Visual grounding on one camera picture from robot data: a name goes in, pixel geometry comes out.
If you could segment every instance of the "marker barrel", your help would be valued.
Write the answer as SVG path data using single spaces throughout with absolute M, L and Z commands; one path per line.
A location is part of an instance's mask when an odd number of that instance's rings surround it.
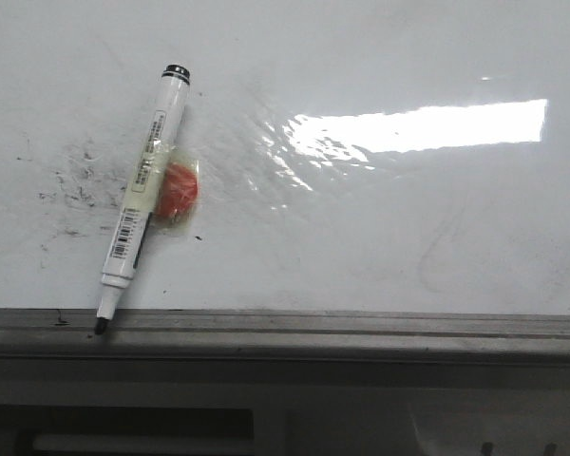
M 135 172 L 124 192 L 123 206 L 102 269 L 102 302 L 97 316 L 111 319 L 123 290 L 130 284 L 143 239 L 162 187 L 173 144 L 178 135 L 190 74 L 170 65 L 161 77 L 156 107 Z

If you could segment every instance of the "metal ledge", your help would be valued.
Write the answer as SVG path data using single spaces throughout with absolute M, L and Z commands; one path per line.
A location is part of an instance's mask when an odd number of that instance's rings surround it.
M 0 356 L 570 363 L 570 316 L 0 309 Z

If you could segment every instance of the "orange object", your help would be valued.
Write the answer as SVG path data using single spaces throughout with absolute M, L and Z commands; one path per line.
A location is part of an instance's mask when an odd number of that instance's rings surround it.
M 154 215 L 175 221 L 192 207 L 198 194 L 197 175 L 183 164 L 169 163 Z

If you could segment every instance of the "whiteboard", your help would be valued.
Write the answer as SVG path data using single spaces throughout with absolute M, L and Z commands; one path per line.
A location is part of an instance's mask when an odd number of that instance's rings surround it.
M 0 308 L 93 308 L 168 64 L 184 233 L 122 307 L 570 314 L 570 1 L 0 2 Z

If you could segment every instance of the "barcode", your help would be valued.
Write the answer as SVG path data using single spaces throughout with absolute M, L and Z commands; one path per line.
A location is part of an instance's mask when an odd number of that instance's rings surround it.
M 118 259 L 125 259 L 129 251 L 129 246 L 135 229 L 140 222 L 140 211 L 135 209 L 124 209 L 121 221 L 118 224 L 118 232 L 114 238 L 110 256 Z

